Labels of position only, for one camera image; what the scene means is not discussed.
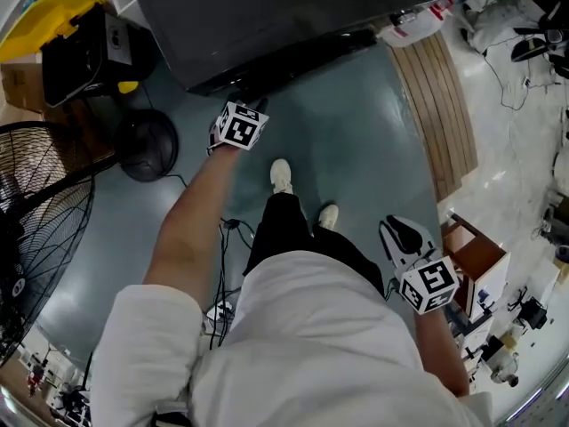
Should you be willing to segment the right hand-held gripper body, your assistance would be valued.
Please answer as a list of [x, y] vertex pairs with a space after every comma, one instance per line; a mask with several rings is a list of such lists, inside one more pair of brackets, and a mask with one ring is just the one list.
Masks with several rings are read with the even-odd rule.
[[439, 249], [421, 256], [399, 257], [395, 267], [397, 291], [419, 315], [444, 307], [460, 286], [450, 257], [443, 256]]

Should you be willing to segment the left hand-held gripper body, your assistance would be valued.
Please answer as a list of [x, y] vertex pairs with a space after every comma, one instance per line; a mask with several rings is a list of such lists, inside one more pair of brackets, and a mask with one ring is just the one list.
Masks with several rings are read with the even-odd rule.
[[210, 126], [207, 153], [212, 154], [223, 145], [250, 150], [260, 138], [268, 121], [269, 116], [257, 109], [227, 101]]

